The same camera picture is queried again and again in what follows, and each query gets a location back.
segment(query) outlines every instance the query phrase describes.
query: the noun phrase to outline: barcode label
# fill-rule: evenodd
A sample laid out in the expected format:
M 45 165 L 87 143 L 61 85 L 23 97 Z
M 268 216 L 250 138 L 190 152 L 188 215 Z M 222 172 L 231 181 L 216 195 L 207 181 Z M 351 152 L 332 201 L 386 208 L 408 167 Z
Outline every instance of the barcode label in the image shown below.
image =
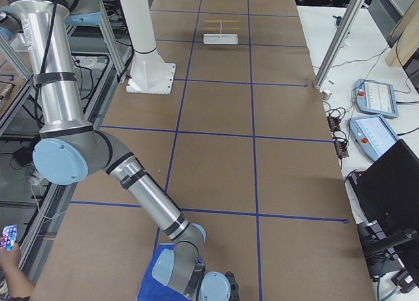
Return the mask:
M 22 28 L 24 30 L 25 42 L 28 50 L 33 50 L 35 47 L 32 45 L 32 29 L 29 20 L 22 20 Z

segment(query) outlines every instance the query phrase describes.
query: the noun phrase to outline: human hand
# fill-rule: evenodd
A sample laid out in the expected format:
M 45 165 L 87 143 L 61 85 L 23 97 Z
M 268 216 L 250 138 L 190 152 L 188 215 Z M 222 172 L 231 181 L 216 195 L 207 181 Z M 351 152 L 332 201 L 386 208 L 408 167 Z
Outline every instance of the human hand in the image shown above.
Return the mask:
M 18 268 L 20 262 L 21 252 L 19 245 L 15 243 L 10 251 L 5 247 L 0 247 L 0 268 L 5 272 L 12 268 Z

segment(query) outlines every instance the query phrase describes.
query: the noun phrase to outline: blue cloth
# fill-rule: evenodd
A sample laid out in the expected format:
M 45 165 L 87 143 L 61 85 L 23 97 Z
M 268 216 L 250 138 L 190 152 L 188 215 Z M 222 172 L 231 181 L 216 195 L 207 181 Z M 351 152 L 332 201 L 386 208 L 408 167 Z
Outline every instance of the blue cloth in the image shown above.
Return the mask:
M 164 249 L 173 250 L 173 244 L 160 244 L 151 261 L 147 271 L 144 274 L 143 282 L 139 288 L 137 295 L 137 301 L 189 301 L 182 294 L 172 290 L 169 287 L 163 286 L 157 280 L 155 280 L 151 271 L 156 264 L 157 258 L 160 256 Z

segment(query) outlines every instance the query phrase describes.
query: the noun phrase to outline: black cable tie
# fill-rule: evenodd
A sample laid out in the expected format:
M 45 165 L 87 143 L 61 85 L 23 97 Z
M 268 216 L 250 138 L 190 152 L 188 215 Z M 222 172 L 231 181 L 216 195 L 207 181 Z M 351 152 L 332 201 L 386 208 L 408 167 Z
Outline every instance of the black cable tie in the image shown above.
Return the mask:
M 74 72 L 52 72 L 39 73 L 33 76 L 33 82 L 36 86 L 54 82 L 62 82 L 64 80 L 77 82 L 76 74 L 74 74 Z

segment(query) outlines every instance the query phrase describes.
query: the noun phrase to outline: white table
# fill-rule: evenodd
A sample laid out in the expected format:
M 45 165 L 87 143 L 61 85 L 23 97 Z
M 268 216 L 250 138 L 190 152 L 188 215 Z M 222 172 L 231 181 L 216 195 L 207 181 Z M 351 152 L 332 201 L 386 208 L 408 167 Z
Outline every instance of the white table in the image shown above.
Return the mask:
M 337 30 L 335 16 L 343 16 L 345 9 L 342 8 L 323 8 L 323 7 L 298 7 L 302 28 L 306 37 L 308 48 L 310 49 L 310 57 L 314 66 L 319 67 L 329 48 L 330 42 Z M 362 9 L 355 20 L 345 45 L 340 49 L 334 65 L 341 64 L 352 60 L 367 60 L 372 56 L 381 53 L 387 47 L 387 42 L 383 38 L 380 30 L 376 26 L 373 18 L 368 10 Z M 323 83 L 321 90 L 330 89 L 332 96 L 328 103 L 332 108 L 351 107 L 351 90 L 355 87 L 358 79 L 365 79 L 367 73 L 374 66 L 367 79 L 377 80 L 380 82 L 388 82 L 393 84 L 395 90 L 408 92 L 409 89 L 405 84 L 406 73 L 397 67 L 388 67 L 385 58 L 390 49 L 387 49 L 379 58 L 375 57 L 367 62 L 347 63 L 341 67 L 332 68 Z M 402 94 L 396 92 L 397 101 L 419 101 L 419 95 L 416 93 L 410 81 L 407 81 L 412 92 L 410 94 Z M 396 133 L 404 133 L 419 127 L 419 104 L 398 106 L 399 117 L 396 119 L 387 119 L 390 126 Z M 346 113 L 340 127 L 350 138 L 348 148 L 349 157 L 343 159 L 342 175 L 345 177 L 354 169 L 366 170 L 371 164 L 370 161 L 359 148 L 354 138 L 350 136 L 348 129 L 348 119 L 352 115 L 352 109 Z M 353 111 L 352 116 L 363 116 L 357 108 Z M 419 130 L 417 132 L 404 135 L 402 137 L 408 146 L 419 156 Z M 351 201 L 352 211 L 357 223 L 366 221 L 363 216 L 356 196 L 349 184 L 346 184 L 346 190 Z M 390 281 L 394 273 L 389 273 L 382 278 L 380 284 L 380 298 L 385 297 L 391 292 L 395 286 Z M 417 301 L 419 300 L 419 289 L 415 288 L 408 294 L 396 293 L 390 300 L 393 301 Z

